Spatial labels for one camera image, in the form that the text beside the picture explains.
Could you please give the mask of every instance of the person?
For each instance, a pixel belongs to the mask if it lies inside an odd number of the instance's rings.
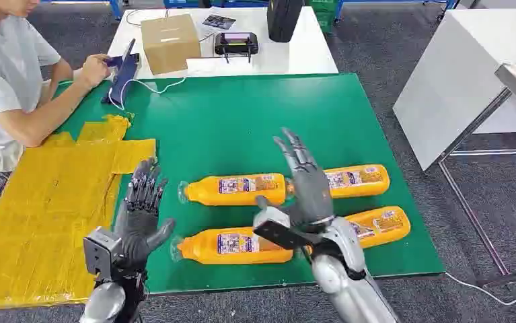
[[[12,171],[24,147],[36,147],[109,76],[107,55],[89,56],[73,83],[52,98],[71,66],[27,21],[39,0],[0,0],[0,172]],[[51,65],[44,85],[40,66]]]

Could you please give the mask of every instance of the floor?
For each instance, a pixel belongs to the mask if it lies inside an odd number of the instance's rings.
[[[496,275],[495,266],[440,169],[420,170],[392,112],[437,27],[438,12],[434,4],[346,5],[327,43],[339,71],[359,74],[447,271],[474,282]],[[108,7],[97,5],[41,5],[30,21],[74,67],[86,55],[106,52],[116,29]],[[467,146],[516,147],[516,135],[474,137]],[[506,264],[516,268],[516,157],[466,161],[451,159],[448,166]],[[444,276],[383,280],[379,285],[403,322],[516,322],[516,305],[501,306]],[[516,284],[491,291],[506,300],[516,298]],[[82,310],[1,310],[0,322],[76,322]],[[151,296],[141,312],[145,322],[338,322],[326,296],[313,286]]]

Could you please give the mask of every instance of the robotic hand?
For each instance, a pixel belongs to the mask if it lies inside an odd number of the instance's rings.
[[[278,137],[274,141],[291,170],[296,201],[280,209],[259,196],[262,210],[254,218],[254,233],[285,249],[310,246],[314,277],[343,322],[399,322],[367,270],[355,229],[334,215],[323,169],[297,135],[282,131],[291,148]]]
[[[166,219],[157,230],[167,180],[156,185],[160,169],[154,163],[142,161],[133,173],[114,231],[98,227],[83,239],[87,271],[97,278],[81,323],[129,323],[139,317],[147,258],[174,229],[174,219]]]

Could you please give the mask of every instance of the paper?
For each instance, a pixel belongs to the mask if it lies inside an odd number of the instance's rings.
[[[91,293],[83,237],[109,227],[121,175],[155,153],[155,140],[121,141],[121,116],[87,122],[29,148],[0,198],[0,308],[81,302]]]

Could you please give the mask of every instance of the green table surface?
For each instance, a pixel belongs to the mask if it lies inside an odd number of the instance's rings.
[[[161,90],[175,79],[145,80]],[[104,82],[81,103],[59,129],[74,138],[85,121],[121,114],[101,104]],[[205,176],[279,172],[289,169],[272,140],[281,127],[295,131],[323,168],[383,164],[390,188],[379,196],[334,200],[337,215],[398,205],[412,224],[403,239],[365,250],[374,277],[428,275],[443,272],[428,231],[412,200],[371,105],[355,74],[272,75],[190,78],[162,95],[132,83],[126,109],[135,114],[125,139],[157,140],[157,155],[169,182],[161,202],[161,220],[176,219],[171,240],[211,228],[251,226],[257,207],[207,207],[181,204],[180,181]],[[122,179],[119,200],[130,179]],[[152,293],[276,287],[312,283],[306,259],[296,252],[284,264],[204,265],[174,260],[172,241],[149,258]]]

